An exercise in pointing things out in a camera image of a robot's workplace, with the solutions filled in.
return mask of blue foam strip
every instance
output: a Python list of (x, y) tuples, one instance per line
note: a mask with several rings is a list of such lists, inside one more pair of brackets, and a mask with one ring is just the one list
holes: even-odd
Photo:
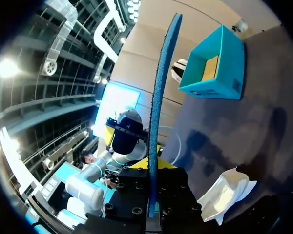
[(162, 99), (169, 66), (178, 39), (179, 29), (181, 25), (182, 15), (176, 14), (166, 33), (160, 59), (157, 66), (157, 73), (152, 98), (152, 108), (149, 126), (149, 176), (151, 181), (151, 194), (149, 199), (149, 216), (154, 217), (156, 194), (157, 194), (157, 135), (160, 120), (160, 112), (162, 107)]

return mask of wall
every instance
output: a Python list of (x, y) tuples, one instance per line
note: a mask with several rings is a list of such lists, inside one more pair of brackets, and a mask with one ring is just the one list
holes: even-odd
[[(266, 16), (260, 18), (252, 9)], [(127, 84), (141, 93), (136, 109), (142, 116), (144, 127), (149, 124), (160, 51), (176, 13), (183, 14), (183, 20), (171, 65), (179, 59), (187, 59), (190, 51), (221, 24), (231, 28), (244, 18), (253, 27), (254, 33), (277, 23), (274, 15), (259, 0), (142, 0), (138, 23), (122, 47), (111, 80)], [(169, 71), (160, 125), (173, 126), (175, 123), (184, 99), (184, 93), (178, 90), (178, 86)], [(165, 143), (169, 131), (160, 129), (159, 134), (159, 141)]]
[(281, 24), (273, 11), (262, 0), (221, 0), (237, 12), (248, 24), (252, 34)]

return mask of gray carpet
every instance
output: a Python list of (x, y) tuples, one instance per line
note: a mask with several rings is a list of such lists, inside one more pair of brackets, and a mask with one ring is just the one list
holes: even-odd
[[(245, 40), (245, 90), (240, 101), (186, 96), (174, 131), (183, 145), (177, 166), (199, 198), (219, 175), (241, 163), (258, 184), (225, 216), (229, 220), (260, 197), (293, 191), (293, 43), (276, 27)], [(178, 152), (174, 133), (162, 157)]]

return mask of white duct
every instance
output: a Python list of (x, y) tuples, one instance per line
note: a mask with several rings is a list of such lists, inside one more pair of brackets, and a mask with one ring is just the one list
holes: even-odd
[(113, 0), (105, 0), (109, 12), (108, 14), (103, 18), (101, 23), (96, 28), (94, 35), (93, 35), (93, 41), (94, 44), (104, 53), (106, 54), (114, 63), (116, 63), (118, 55), (115, 53), (115, 51), (112, 49), (112, 47), (106, 42), (106, 40), (102, 37), (102, 33), (104, 29), (106, 29), (107, 25), (111, 22), (112, 19), (115, 20), (116, 25), (118, 27), (118, 30), (120, 32), (125, 31), (126, 26), (123, 25), (121, 18), (119, 16), (118, 11), (116, 10), (116, 5)]
[(103, 70), (104, 63), (107, 59), (107, 55), (104, 54), (100, 60), (99, 66), (96, 70), (96, 74), (94, 75), (93, 82), (100, 83), (101, 82), (101, 71)]
[(52, 76), (58, 68), (57, 59), (66, 38), (77, 21), (78, 12), (68, 0), (46, 0), (45, 4), (63, 15), (66, 19), (66, 22), (62, 28), (60, 28), (59, 33), (56, 35), (49, 51), (47, 52), (42, 67), (42, 75)]
[(11, 147), (11, 138), (6, 127), (0, 129), (0, 142), (6, 160), (18, 183), (21, 185), (19, 189), (20, 194), (22, 194), (32, 183), (36, 185), (32, 194), (36, 194), (36, 192), (42, 188), (42, 185), (34, 178), (22, 160), (19, 159), (20, 157), (16, 149)]

